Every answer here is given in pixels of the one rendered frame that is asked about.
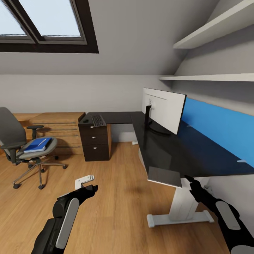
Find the notebook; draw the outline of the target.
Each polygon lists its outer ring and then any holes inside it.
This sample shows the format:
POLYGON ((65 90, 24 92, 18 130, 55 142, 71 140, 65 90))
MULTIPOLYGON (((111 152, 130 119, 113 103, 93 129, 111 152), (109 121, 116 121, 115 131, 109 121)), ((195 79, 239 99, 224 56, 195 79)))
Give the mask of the notebook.
POLYGON ((180 173, 161 168, 149 167, 148 181, 182 189, 180 173))

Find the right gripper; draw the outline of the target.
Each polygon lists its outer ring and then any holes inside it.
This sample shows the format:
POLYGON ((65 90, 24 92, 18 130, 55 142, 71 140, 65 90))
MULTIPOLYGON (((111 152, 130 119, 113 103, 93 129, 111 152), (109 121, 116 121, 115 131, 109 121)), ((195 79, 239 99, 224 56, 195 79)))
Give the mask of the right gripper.
POLYGON ((198 180, 193 179, 193 177, 185 175, 186 179, 190 182, 190 187, 192 190, 189 190, 190 193, 194 196, 195 200, 200 203, 203 203, 203 198, 205 195, 210 194, 205 191, 198 180))

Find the folder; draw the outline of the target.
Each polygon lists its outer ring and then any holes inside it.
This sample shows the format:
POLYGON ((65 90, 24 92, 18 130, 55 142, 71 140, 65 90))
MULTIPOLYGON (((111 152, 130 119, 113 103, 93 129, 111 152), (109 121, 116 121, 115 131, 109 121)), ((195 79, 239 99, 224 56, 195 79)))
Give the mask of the folder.
POLYGON ((28 152, 37 152, 44 151, 48 144, 51 142, 52 138, 41 138, 35 139, 25 150, 25 153, 28 152))

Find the keyboard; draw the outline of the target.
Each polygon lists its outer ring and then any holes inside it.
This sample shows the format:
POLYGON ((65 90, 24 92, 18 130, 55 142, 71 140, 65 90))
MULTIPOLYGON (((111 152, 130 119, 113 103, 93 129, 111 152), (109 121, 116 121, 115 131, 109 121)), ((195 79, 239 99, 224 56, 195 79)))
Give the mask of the keyboard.
POLYGON ((107 125, 101 115, 92 115, 91 117, 95 127, 107 125))

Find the swivel chair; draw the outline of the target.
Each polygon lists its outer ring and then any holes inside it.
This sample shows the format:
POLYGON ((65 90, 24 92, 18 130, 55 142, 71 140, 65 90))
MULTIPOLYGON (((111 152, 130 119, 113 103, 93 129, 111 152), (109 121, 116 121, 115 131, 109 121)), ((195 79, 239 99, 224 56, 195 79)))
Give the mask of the swivel chair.
POLYGON ((32 129, 32 141, 26 142, 26 131, 21 125, 21 123, 16 119, 16 117, 11 113, 11 111, 6 107, 0 107, 0 149, 3 149, 6 157, 9 161, 12 162, 14 166, 17 166, 19 163, 25 162, 28 164, 29 170, 27 170, 23 175, 13 182, 13 188, 18 188, 19 184, 15 184, 18 180, 23 178, 29 172, 31 172, 36 167, 39 167, 40 175, 40 186, 41 190, 44 185, 42 184, 41 173, 44 172, 43 165, 63 165, 63 169, 67 168, 65 164, 59 163, 49 163, 47 160, 55 157, 52 155, 47 159, 41 160, 44 157, 47 157, 50 152, 52 152, 57 146, 58 139, 52 136, 36 138, 36 129, 44 127, 43 125, 34 125, 28 126, 27 129, 32 129), (52 138, 51 142, 48 144, 44 151, 37 152, 28 152, 25 153, 24 150, 35 140, 41 138, 52 138))

